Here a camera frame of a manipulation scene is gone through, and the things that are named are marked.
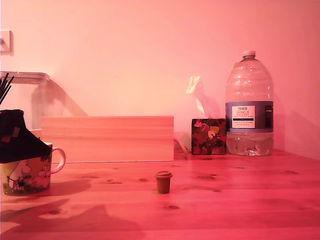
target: mug handle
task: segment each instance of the mug handle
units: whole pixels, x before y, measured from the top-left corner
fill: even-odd
[[[61,169],[66,164],[66,153],[65,153],[65,151],[63,151],[60,147],[53,147],[52,148],[52,152],[54,152],[56,150],[61,154],[61,158],[60,158],[59,165],[55,169],[51,170],[51,174],[56,174],[57,172],[60,172]]]

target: shelf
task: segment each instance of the shelf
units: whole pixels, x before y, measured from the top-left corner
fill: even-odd
[[[46,73],[23,71],[1,71],[1,78],[4,79],[7,73],[9,73],[8,79],[14,76],[12,84],[45,85],[50,80]]]

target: mug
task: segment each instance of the mug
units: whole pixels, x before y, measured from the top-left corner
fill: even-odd
[[[9,196],[24,196],[42,192],[50,187],[51,174],[56,174],[66,164],[66,154],[51,142],[45,142],[52,150],[50,155],[1,164],[3,191]],[[52,153],[61,155],[59,165],[51,170]]]

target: water bottle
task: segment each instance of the water bottle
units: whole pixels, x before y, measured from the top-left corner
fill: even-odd
[[[267,156],[274,147],[274,86],[255,51],[245,51],[226,84],[226,144],[231,154]]]

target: floral tissue box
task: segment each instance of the floral tissue box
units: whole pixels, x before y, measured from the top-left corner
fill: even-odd
[[[225,155],[226,119],[192,119],[191,149],[194,155]]]

